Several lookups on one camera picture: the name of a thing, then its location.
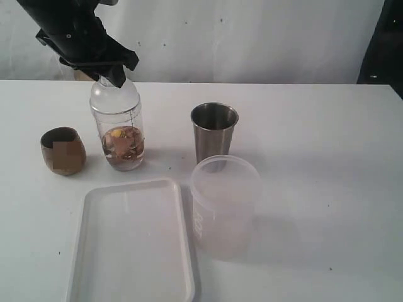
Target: metal tumbler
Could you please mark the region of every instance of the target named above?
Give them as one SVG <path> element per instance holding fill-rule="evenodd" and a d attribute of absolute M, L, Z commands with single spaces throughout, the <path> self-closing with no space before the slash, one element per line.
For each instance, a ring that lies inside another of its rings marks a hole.
<path fill-rule="evenodd" d="M 228 154 L 232 133 L 238 122 L 234 108 L 220 103 L 205 103 L 192 110 L 197 163 L 213 155 Z"/>

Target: table surface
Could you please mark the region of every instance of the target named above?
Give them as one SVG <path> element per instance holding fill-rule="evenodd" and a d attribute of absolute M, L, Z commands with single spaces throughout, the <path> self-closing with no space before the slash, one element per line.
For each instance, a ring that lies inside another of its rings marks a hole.
<path fill-rule="evenodd" d="M 401 301 L 403 101 L 390 87 L 138 83 L 146 160 L 117 172 L 89 111 L 91 85 L 0 81 L 0 301 L 65 301 L 95 187 L 171 177 L 189 207 L 190 111 L 207 101 L 238 111 L 230 153 L 257 168 L 264 194 L 247 254 L 223 262 L 196 249 L 195 301 Z M 57 126 L 84 142 L 74 176 L 43 163 L 39 139 Z"/>

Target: white plastic tray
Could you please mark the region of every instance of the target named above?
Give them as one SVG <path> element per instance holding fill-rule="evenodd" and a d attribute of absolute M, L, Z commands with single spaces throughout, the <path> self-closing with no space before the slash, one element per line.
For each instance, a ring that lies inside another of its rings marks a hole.
<path fill-rule="evenodd" d="M 89 192 L 69 302 L 190 302 L 195 285 L 179 186 L 170 179 Z"/>

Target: wooden cup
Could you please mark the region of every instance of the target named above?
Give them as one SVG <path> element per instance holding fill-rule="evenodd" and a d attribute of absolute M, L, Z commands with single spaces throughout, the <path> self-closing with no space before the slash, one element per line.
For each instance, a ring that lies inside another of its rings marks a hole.
<path fill-rule="evenodd" d="M 77 131 L 69 127 L 49 130 L 40 139 L 43 159 L 48 168 L 63 176 L 80 172 L 86 151 Z"/>

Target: white backdrop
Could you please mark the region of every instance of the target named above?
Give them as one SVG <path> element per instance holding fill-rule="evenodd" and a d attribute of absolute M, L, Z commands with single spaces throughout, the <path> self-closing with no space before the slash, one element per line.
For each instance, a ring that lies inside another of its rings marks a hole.
<path fill-rule="evenodd" d="M 134 81 L 355 83 L 383 0 L 119 0 L 96 14 L 135 50 Z M 0 0 L 0 79 L 73 79 Z"/>

